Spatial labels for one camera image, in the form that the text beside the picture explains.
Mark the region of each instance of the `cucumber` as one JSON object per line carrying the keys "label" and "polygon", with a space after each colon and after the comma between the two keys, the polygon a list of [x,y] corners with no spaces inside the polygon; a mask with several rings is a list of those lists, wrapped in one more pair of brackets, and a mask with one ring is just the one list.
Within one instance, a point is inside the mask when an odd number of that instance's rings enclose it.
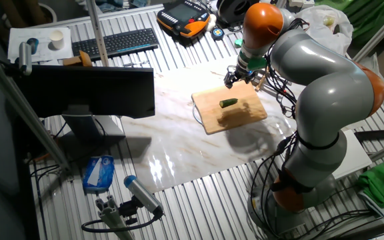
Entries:
{"label": "cucumber", "polygon": [[238,102],[238,99],[226,99],[226,100],[223,100],[223,101],[220,101],[220,107],[221,108],[225,108],[225,107],[228,107],[230,105],[234,105]]}

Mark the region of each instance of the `marble table surface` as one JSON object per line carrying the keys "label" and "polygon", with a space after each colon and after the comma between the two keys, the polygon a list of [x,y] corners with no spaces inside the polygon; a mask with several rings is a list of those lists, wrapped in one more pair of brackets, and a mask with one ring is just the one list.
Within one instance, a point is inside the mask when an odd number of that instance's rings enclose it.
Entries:
{"label": "marble table surface", "polygon": [[[192,115],[191,95],[223,85],[236,57],[155,74],[156,115],[122,117],[136,175],[151,192],[173,187],[234,166],[267,157],[296,129],[274,94],[258,96],[268,114],[262,121],[207,135]],[[304,86],[292,84],[296,97]]]}

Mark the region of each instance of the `blue tissue box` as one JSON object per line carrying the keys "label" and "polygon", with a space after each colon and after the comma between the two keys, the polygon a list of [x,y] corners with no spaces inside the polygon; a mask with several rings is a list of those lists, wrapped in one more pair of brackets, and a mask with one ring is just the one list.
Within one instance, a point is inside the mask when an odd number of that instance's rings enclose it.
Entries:
{"label": "blue tissue box", "polygon": [[107,191],[112,184],[113,157],[104,155],[90,158],[83,179],[83,187],[91,191]]}

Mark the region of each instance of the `table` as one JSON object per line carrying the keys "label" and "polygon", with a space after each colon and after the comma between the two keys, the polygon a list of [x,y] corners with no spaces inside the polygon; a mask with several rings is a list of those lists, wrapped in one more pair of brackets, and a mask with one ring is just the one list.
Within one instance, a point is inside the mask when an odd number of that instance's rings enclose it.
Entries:
{"label": "table", "polygon": [[[236,38],[242,38],[241,33],[228,35],[223,41],[218,42],[214,42],[211,36],[206,33],[204,37],[191,41],[193,44],[186,47],[174,42],[156,24],[156,12],[160,9],[162,9],[161,5],[157,5],[100,16],[104,34],[153,27],[160,42],[160,48],[154,51],[110,59],[109,63],[112,66],[121,67],[131,62],[149,60],[149,65],[144,65],[144,67],[154,67],[157,76],[180,67],[221,61],[227,57],[236,57],[238,54],[238,49],[233,47],[233,42]],[[87,40],[94,37],[91,24],[87,18],[47,26],[68,26],[71,29],[73,41]],[[122,122],[115,116],[112,116],[112,119],[124,132],[130,131],[126,128],[127,122],[124,119]],[[57,132],[63,123],[60,117],[46,119],[47,127],[52,132]],[[366,119],[363,126],[358,127],[355,131],[383,129],[384,107],[372,117]],[[68,131],[69,128],[66,128],[63,133],[66,134]],[[384,147],[384,139],[367,141],[363,144],[363,147],[366,152],[374,152]],[[136,175],[138,166],[132,161],[127,142],[122,141],[112,147],[108,150],[108,154],[115,157],[115,176],[110,190],[106,193],[98,195],[84,194],[81,184],[83,169],[76,165],[73,166],[72,176],[52,173],[42,178],[39,185],[41,192],[44,194],[44,220],[49,239],[116,239],[114,234],[95,235],[85,233],[80,227],[81,223],[97,219],[97,208],[94,205],[97,198],[104,199],[107,195],[114,195],[118,203],[128,201],[131,198],[130,192],[124,188],[122,182],[126,175]],[[264,238],[260,237],[263,236],[263,232],[249,221],[246,209],[247,190],[260,162],[246,162],[156,192],[155,196],[162,202],[166,216],[162,221],[158,221],[144,229],[134,230],[133,233],[137,239]],[[382,162],[384,162],[384,158],[376,161],[373,165]],[[42,165],[51,164],[51,160],[42,163]],[[263,167],[261,174],[264,175],[266,170],[267,166]],[[337,190],[341,191],[350,187],[358,174],[354,173],[338,182]],[[275,176],[275,170],[270,170],[271,180]],[[32,184],[36,200],[34,181],[32,181]],[[40,237],[44,239],[43,223],[38,203],[36,206]],[[298,232],[302,234],[306,229],[327,220],[330,216],[364,207],[353,189],[342,191],[325,204],[307,210],[309,218],[305,220],[306,226],[298,229]],[[139,223],[144,223],[150,220],[151,216],[146,210],[140,209],[137,218]]]}
{"label": "table", "polygon": [[[205,133],[193,118],[191,95],[223,86],[227,66],[236,65],[236,61],[236,57],[228,57],[157,73],[156,115],[121,118],[137,177],[150,192],[268,157],[280,140],[296,130],[296,122],[282,114],[274,92],[264,85],[257,95],[267,119],[212,135]],[[304,86],[292,84],[290,89],[298,97]]]}

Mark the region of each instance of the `black cable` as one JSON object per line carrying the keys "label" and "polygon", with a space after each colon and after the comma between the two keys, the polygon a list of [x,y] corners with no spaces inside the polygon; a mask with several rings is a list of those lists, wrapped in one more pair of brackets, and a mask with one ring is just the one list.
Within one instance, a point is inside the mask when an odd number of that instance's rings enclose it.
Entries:
{"label": "black cable", "polygon": [[[255,185],[255,182],[256,182],[257,174],[259,174],[260,168],[261,168],[261,167],[267,162],[267,160],[269,160],[270,158],[272,158],[272,155],[269,156],[269,157],[267,157],[265,160],[263,160],[263,158],[262,158],[263,161],[262,161],[262,162],[260,163],[260,165],[258,166],[258,168],[257,168],[257,170],[256,170],[256,174],[254,174],[253,182],[251,183],[251,190],[250,190],[251,194],[253,194],[254,185]],[[262,223],[264,224],[263,220],[259,217],[259,215],[257,214],[257,212],[256,212],[256,210],[254,209],[254,207],[253,207],[253,211],[254,211],[254,214],[257,216],[257,218],[260,220],[260,222],[262,222]]]}
{"label": "black cable", "polygon": [[[60,135],[60,133],[62,132],[62,130],[65,128],[66,124],[67,124],[66,122],[65,122],[65,124],[63,124],[63,126],[60,128],[59,132],[57,132],[57,134],[56,134],[55,136],[53,136],[53,139],[56,139],[57,136]],[[26,162],[26,165],[29,165],[29,164],[31,163],[31,161],[33,161],[33,160],[34,160],[34,159],[30,159],[28,162]]]}
{"label": "black cable", "polygon": [[327,198],[326,200],[324,200],[324,202],[322,202],[322,203],[325,203],[326,201],[330,200],[330,198],[332,198],[332,196],[337,195],[337,194],[339,194],[339,193],[341,193],[341,192],[343,192],[343,191],[349,190],[349,189],[354,188],[354,187],[356,187],[356,185],[352,185],[352,186],[347,187],[347,188],[345,188],[345,189],[342,189],[342,190],[340,190],[340,191],[336,191],[335,193],[331,194],[330,197],[328,197],[328,198]]}
{"label": "black cable", "polygon": [[3,65],[3,66],[5,66],[6,68],[10,68],[11,70],[14,70],[14,71],[16,71],[16,72],[19,72],[20,74],[23,74],[23,72],[22,72],[20,69],[14,67],[14,66],[13,66],[12,64],[10,64],[10,63],[6,63],[6,62],[0,60],[0,64]]}
{"label": "black cable", "polygon": [[[33,162],[33,169],[36,171],[37,170],[37,163],[36,162]],[[48,240],[48,237],[47,237],[47,228],[45,226],[45,219],[44,219],[44,209],[43,209],[43,202],[41,200],[41,191],[39,190],[39,183],[38,183],[38,179],[35,179],[35,184],[37,186],[37,194],[38,194],[38,203],[39,203],[39,210],[41,212],[41,220],[43,222],[43,228],[44,228],[44,236],[45,236],[45,239]]]}
{"label": "black cable", "polygon": [[374,220],[372,220],[372,221],[370,221],[370,222],[366,222],[366,223],[364,223],[364,224],[361,224],[360,226],[357,226],[357,227],[354,227],[354,228],[352,228],[352,229],[349,229],[349,230],[347,230],[346,232],[341,233],[341,234],[335,236],[335,238],[336,238],[336,237],[341,237],[341,236],[343,236],[344,234],[346,234],[346,233],[348,233],[348,232],[350,232],[350,231],[356,230],[356,229],[358,229],[358,228],[360,228],[360,227],[363,227],[363,226],[365,226],[365,225],[367,225],[367,224],[373,223],[373,222],[378,221],[378,220],[380,220],[380,219],[382,219],[382,217],[378,217],[378,218],[376,218],[376,219],[374,219]]}
{"label": "black cable", "polygon": [[210,14],[214,14],[214,15],[216,15],[216,14],[213,12],[213,10],[211,10],[211,8],[208,7],[207,4],[205,4],[204,2],[202,2],[202,0],[198,0],[198,2],[199,2],[200,4],[202,4],[202,5],[203,5],[203,6],[210,12]]}
{"label": "black cable", "polygon": [[[102,138],[102,142],[101,142],[101,144],[97,145],[95,148],[93,148],[93,149],[92,149],[91,151],[89,151],[88,153],[86,153],[86,154],[84,154],[84,155],[82,155],[82,156],[80,156],[80,157],[77,157],[76,159],[70,161],[70,163],[73,163],[73,162],[76,162],[76,161],[78,161],[78,160],[81,160],[82,158],[84,158],[84,157],[86,157],[86,156],[92,154],[94,151],[96,151],[98,148],[100,148],[100,147],[105,143],[105,140],[106,140],[106,131],[105,131],[105,128],[102,126],[102,124],[99,122],[99,120],[95,119],[95,121],[99,124],[100,128],[101,128],[102,131],[103,131],[103,138]],[[35,173],[37,173],[38,171],[40,171],[40,170],[44,170],[44,169],[48,169],[48,168],[51,168],[51,167],[59,167],[59,165],[58,165],[58,164],[54,164],[54,165],[50,165],[50,166],[46,166],[46,167],[42,167],[42,168],[40,168],[40,169],[35,170],[34,172],[32,172],[32,173],[31,173],[31,177],[32,177]]]}
{"label": "black cable", "polygon": [[43,172],[42,174],[40,174],[40,176],[38,177],[38,181],[41,180],[41,178],[44,177],[44,175],[45,175],[46,173],[48,173],[48,172],[50,172],[50,171],[52,171],[52,170],[56,170],[56,169],[58,169],[58,168],[59,168],[59,166],[54,167],[54,168],[52,168],[52,169],[50,169],[50,170],[46,170],[45,172]]}
{"label": "black cable", "polygon": [[262,190],[261,190],[261,194],[260,194],[260,209],[261,209],[261,212],[262,212],[262,214],[263,214],[263,220],[265,220],[266,225],[268,226],[269,230],[272,232],[272,234],[274,234],[274,236],[278,237],[278,236],[277,236],[277,233],[272,229],[271,223],[270,223],[269,220],[266,218],[266,214],[265,214],[266,209],[267,209],[267,200],[268,200],[268,198],[269,198],[269,191],[270,191],[270,189],[268,189],[268,190],[266,191],[266,198],[265,198],[266,202],[265,202],[265,206],[264,206],[264,208],[263,208],[263,194],[265,193],[264,190],[265,190],[265,186],[266,186],[266,181],[267,181],[267,178],[268,178],[268,176],[269,176],[269,172],[271,171],[271,167],[272,167],[272,165],[273,165],[274,162],[275,162],[275,157],[272,157],[272,161],[271,161],[271,163],[269,164],[269,166],[268,166],[268,168],[267,168],[266,176],[265,176],[265,178],[264,178],[264,180],[263,180],[263,188],[262,188]]}
{"label": "black cable", "polygon": [[230,33],[238,33],[243,30],[243,22],[240,21],[238,23],[231,24],[230,27],[227,27],[227,30],[229,30]]}
{"label": "black cable", "polygon": [[290,239],[290,240],[299,240],[301,238],[303,238],[304,236],[307,236],[308,234],[310,234],[310,232],[312,232],[313,230],[316,230],[318,227],[322,226],[322,225],[325,225],[324,229],[321,230],[316,236],[314,236],[312,239],[316,239],[317,237],[321,236],[322,234],[324,234],[326,231],[330,230],[331,228],[337,226],[338,224],[340,224],[341,222],[338,222],[336,224],[334,224],[333,226],[331,226],[330,228],[328,228],[329,224],[331,224],[334,220],[338,219],[338,218],[342,218],[344,216],[350,216],[350,217],[362,217],[364,215],[368,215],[370,214],[370,210],[353,210],[353,211],[348,211],[348,212],[345,212],[345,213],[342,213],[342,214],[339,214],[335,217],[332,217],[316,226],[314,226],[313,228],[311,228],[310,230],[308,230],[306,233],[304,233],[303,235],[299,236],[299,237],[296,237],[296,238],[293,238],[293,239]]}
{"label": "black cable", "polygon": [[[298,27],[303,27],[304,25],[309,26],[309,23],[307,23],[303,19],[297,18],[291,22],[290,26],[288,26],[286,31],[296,29]],[[266,80],[268,82],[269,87],[275,90],[277,94],[275,97],[281,107],[283,114],[286,117],[292,117],[293,119],[295,119],[295,105],[297,102],[296,97],[292,90],[290,90],[290,88],[288,88],[287,86],[288,80],[281,79],[281,77],[275,72],[271,65],[272,48],[276,42],[277,40],[275,40],[275,42],[270,46],[269,50],[267,51],[267,54],[264,56],[267,62],[268,69],[268,71],[266,72]],[[284,106],[284,98],[286,98],[291,103],[291,107]]]}
{"label": "black cable", "polygon": [[56,139],[59,135],[60,135],[60,133],[63,131],[63,129],[65,128],[65,126],[66,126],[66,124],[67,124],[67,122],[65,122],[65,124],[63,124],[63,126],[61,126],[61,128],[60,128],[60,130],[57,132],[57,134],[53,137],[53,139]]}
{"label": "black cable", "polygon": [[163,216],[162,214],[156,215],[147,223],[142,223],[142,224],[139,224],[137,226],[132,226],[132,227],[120,227],[120,228],[112,228],[112,229],[92,229],[92,228],[86,227],[88,225],[92,225],[92,224],[96,224],[96,223],[103,223],[103,220],[99,219],[99,220],[92,220],[90,222],[84,223],[81,225],[81,228],[83,231],[86,231],[89,233],[116,233],[116,232],[121,232],[121,231],[131,231],[131,230],[136,230],[136,229],[140,229],[142,227],[149,226],[150,224],[152,224],[154,221],[158,220],[162,216]]}

